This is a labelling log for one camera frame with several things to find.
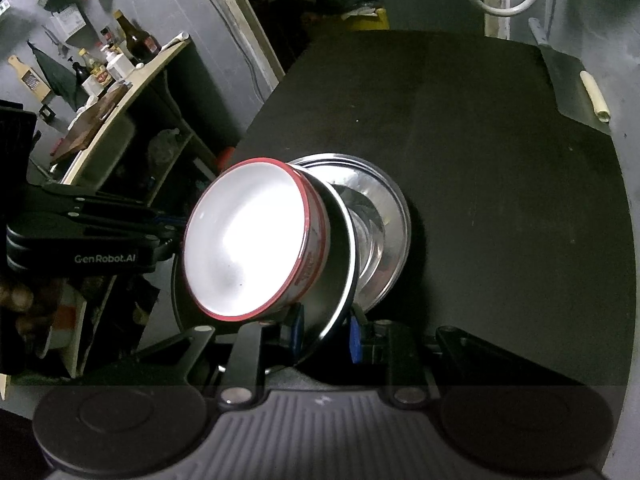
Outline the dark glass bottle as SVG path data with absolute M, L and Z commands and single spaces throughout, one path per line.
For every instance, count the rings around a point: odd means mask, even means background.
M 138 62 L 150 62 L 160 53 L 157 41 L 148 32 L 132 24 L 121 10 L 115 10 L 113 15 L 124 33 L 128 51 Z

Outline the steel bowl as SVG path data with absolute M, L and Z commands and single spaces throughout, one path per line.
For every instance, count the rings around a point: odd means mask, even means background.
M 329 252 L 318 280 L 298 300 L 303 307 L 304 326 L 296 341 L 310 350 L 333 333 L 346 318 L 358 282 L 358 255 L 355 228 L 349 210 L 336 188 L 294 165 L 320 195 L 330 225 Z

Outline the large steel plate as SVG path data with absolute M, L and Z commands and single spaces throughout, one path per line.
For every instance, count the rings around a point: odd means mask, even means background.
M 381 168 L 354 155 L 320 153 L 292 163 L 332 185 L 347 207 L 358 250 L 355 304 L 370 311 L 393 288 L 408 259 L 411 218 L 404 193 Z

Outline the white container on shelf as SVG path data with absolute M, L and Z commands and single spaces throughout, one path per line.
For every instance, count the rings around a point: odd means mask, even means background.
M 108 51 L 105 56 L 107 60 L 106 69 L 116 81 L 128 78 L 136 69 L 134 64 L 123 53 Z

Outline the wooden side shelf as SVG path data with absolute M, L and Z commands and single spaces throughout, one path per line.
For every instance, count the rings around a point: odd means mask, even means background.
M 156 58 L 137 67 L 125 79 L 127 92 L 111 113 L 105 116 L 88 146 L 73 158 L 60 180 L 61 184 L 99 188 L 105 182 L 134 137 L 134 124 L 127 116 L 128 108 L 188 44 L 189 34 L 179 32 L 160 49 Z

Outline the white red-rimmed bowl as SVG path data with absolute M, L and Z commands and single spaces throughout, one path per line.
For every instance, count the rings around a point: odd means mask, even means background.
M 300 171 L 273 158 L 244 160 L 209 185 L 190 214 L 186 287 L 217 321 L 276 312 L 318 282 L 330 235 L 326 205 Z

